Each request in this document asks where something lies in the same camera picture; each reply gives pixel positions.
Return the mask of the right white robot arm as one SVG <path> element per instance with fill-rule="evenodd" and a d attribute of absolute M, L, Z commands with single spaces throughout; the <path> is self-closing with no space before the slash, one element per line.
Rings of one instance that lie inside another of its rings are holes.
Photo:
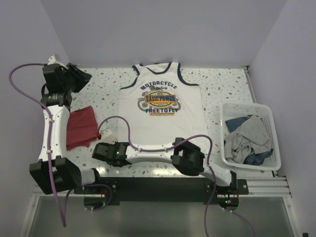
<path fill-rule="evenodd" d="M 191 142 L 195 138 L 206 138 L 210 142 L 207 154 Z M 186 176 L 201 175 L 215 182 L 222 192 L 231 194 L 237 189 L 237 175 L 235 172 L 211 162 L 212 146 L 212 140 L 206 135 L 195 135 L 187 139 L 177 137 L 171 144 L 144 147 L 133 145 L 131 142 L 116 142 L 114 144 L 100 142 L 95 146 L 92 158 L 104 161 L 114 167 L 141 162 L 169 163 L 181 174 Z"/>

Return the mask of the white printed tank top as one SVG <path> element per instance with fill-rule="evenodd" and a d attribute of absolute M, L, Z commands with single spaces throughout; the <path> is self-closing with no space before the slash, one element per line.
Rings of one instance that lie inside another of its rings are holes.
<path fill-rule="evenodd" d="M 134 145 L 166 145 L 175 138 L 195 136 L 191 142 L 208 153 L 208 127 L 200 87 L 186 82 L 177 62 L 134 65 L 137 77 L 119 91 L 118 139 Z"/>

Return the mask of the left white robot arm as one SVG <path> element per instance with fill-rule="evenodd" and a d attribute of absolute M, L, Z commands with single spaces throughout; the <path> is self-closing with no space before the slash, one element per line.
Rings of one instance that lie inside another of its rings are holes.
<path fill-rule="evenodd" d="M 44 194 L 62 192 L 81 186 L 92 194 L 102 189 L 95 168 L 80 170 L 66 157 L 66 131 L 70 117 L 72 93 L 80 92 L 92 76 L 68 63 L 51 63 L 43 67 L 47 93 L 42 93 L 44 115 L 43 145 L 36 163 L 30 164 L 30 174 Z"/>

